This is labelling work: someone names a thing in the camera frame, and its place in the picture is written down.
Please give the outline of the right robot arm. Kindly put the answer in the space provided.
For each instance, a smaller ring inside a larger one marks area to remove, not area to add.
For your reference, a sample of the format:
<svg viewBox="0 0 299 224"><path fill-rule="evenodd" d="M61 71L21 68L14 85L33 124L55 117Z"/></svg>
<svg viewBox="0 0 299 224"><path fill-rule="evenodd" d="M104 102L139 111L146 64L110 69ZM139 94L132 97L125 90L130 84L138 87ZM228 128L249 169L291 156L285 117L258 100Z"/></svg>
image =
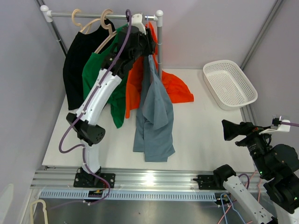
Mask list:
<svg viewBox="0 0 299 224"><path fill-rule="evenodd" d="M270 145L272 132L279 131L287 121L274 119L271 126L256 126L251 122L232 123L222 120L224 140L230 141L239 135L245 138L235 142L238 147L247 147L263 185L273 201L276 216L268 212L243 186L236 172L225 164L213 171L213 185L227 190L249 214L255 224L297 224L299 222L299 157L296 150L285 144Z"/></svg>

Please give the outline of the grey-blue t shirt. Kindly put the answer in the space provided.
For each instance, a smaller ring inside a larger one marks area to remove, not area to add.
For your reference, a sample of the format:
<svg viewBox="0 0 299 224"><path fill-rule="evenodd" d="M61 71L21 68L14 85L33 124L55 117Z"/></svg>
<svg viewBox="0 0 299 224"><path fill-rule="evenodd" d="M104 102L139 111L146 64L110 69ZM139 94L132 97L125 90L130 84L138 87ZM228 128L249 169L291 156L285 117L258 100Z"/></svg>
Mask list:
<svg viewBox="0 0 299 224"><path fill-rule="evenodd" d="M143 61L143 80L133 151L144 153L146 162L167 162L173 146L174 111L152 55Z"/></svg>

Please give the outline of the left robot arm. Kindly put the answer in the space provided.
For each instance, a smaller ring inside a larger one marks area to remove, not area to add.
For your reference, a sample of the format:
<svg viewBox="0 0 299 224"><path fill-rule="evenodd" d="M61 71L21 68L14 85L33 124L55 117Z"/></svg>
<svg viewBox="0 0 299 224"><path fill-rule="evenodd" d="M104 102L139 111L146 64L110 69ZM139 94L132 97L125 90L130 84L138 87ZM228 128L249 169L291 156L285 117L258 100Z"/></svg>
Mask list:
<svg viewBox="0 0 299 224"><path fill-rule="evenodd" d="M83 148L80 168L84 182L96 187L107 180L99 175L99 146L106 131L98 125L101 112L115 89L128 77L134 63L142 56L155 53L156 43L149 27L141 31L137 26L123 26L116 32L112 44L96 60L96 77L84 102L75 113L68 113L70 124L67 131L74 130Z"/></svg>

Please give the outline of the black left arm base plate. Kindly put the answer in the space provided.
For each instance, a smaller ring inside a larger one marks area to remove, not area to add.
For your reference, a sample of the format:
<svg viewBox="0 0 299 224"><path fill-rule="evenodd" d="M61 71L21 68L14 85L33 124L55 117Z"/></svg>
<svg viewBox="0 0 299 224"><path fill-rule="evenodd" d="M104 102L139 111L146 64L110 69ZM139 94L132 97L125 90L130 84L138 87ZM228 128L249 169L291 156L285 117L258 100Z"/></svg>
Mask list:
<svg viewBox="0 0 299 224"><path fill-rule="evenodd" d="M95 174L107 181L110 188L114 188L116 176L114 173L102 173L101 169L99 169ZM75 188L108 188L108 185L103 180L99 180L92 174L87 173L83 168L77 169L73 186Z"/></svg>

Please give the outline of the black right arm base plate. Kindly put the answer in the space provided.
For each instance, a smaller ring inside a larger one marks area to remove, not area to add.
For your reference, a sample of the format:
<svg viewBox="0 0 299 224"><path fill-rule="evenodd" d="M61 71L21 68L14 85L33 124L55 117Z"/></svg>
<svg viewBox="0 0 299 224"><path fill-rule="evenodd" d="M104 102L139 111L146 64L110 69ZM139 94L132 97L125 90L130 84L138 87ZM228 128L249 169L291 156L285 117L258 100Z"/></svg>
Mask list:
<svg viewBox="0 0 299 224"><path fill-rule="evenodd" d="M224 181L218 175L197 175L193 180L198 184L199 190L224 190Z"/></svg>

